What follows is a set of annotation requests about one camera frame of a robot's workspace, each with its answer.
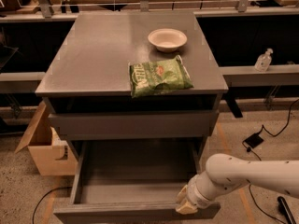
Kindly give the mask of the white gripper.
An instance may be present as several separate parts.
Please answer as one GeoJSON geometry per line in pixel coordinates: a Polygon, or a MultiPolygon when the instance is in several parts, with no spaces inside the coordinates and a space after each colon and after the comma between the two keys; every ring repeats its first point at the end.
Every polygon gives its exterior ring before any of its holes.
{"type": "Polygon", "coordinates": [[[180,204],[176,207],[176,211],[182,215],[194,214],[197,208],[206,209],[214,200],[214,185],[209,177],[195,175],[178,193],[176,202],[180,204]]]}

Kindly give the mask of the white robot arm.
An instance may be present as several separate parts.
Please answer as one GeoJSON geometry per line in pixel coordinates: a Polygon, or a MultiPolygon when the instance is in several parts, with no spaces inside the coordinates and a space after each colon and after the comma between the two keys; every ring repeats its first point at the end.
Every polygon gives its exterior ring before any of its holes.
{"type": "Polygon", "coordinates": [[[245,161],[227,154],[215,154],[206,169],[195,175],[177,196],[176,212],[195,214],[215,199],[253,185],[299,198],[299,161],[245,161]]]}

